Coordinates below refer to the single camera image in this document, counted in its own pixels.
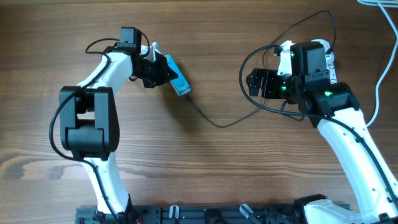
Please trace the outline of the teal screen smartphone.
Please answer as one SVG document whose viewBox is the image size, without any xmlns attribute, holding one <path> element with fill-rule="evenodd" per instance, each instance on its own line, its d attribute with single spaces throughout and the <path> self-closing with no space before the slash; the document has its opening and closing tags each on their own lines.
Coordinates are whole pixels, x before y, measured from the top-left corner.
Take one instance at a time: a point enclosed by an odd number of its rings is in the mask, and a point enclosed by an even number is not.
<svg viewBox="0 0 398 224">
<path fill-rule="evenodd" d="M 173 60 L 172 56 L 170 54 L 166 54 L 165 58 L 167 60 L 167 65 L 169 66 L 169 68 L 177 74 L 177 78 L 171 79 L 170 81 L 177 95 L 184 96 L 189 94 L 192 89 L 185 77 L 183 76 L 182 72 L 180 71 L 179 67 Z"/>
</svg>

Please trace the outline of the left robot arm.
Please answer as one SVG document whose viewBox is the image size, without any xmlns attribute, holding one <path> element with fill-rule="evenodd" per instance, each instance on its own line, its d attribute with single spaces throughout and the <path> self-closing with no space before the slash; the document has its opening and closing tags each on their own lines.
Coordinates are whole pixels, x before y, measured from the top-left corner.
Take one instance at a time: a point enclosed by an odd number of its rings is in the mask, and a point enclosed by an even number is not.
<svg viewBox="0 0 398 224">
<path fill-rule="evenodd" d="M 125 189 L 116 162 L 120 128 L 114 100 L 126 80 L 142 80 L 144 87 L 170 83 L 178 96 L 191 88 L 173 58 L 161 54 L 157 43 L 141 44 L 145 34 L 135 27 L 122 27 L 114 45 L 100 52 L 101 63 L 76 86 L 60 90 L 60 105 L 50 124 L 60 121 L 60 137 L 71 161 L 79 162 L 93 185 L 99 223 L 138 223 L 131 197 Z"/>
</svg>

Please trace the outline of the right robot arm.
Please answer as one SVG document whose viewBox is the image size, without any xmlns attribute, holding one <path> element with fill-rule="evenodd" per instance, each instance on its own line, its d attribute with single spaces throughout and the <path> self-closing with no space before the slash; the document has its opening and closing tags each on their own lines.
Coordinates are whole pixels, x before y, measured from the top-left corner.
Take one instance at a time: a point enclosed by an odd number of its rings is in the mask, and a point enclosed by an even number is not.
<svg viewBox="0 0 398 224">
<path fill-rule="evenodd" d="M 355 194 L 359 212 L 334 204 L 321 194 L 297 199 L 293 223 L 396 223 L 397 179 L 375 145 L 351 88 L 336 79 L 334 56 L 324 40 L 274 46 L 276 70 L 255 68 L 239 75 L 243 95 L 282 99 L 297 105 L 337 156 Z"/>
</svg>

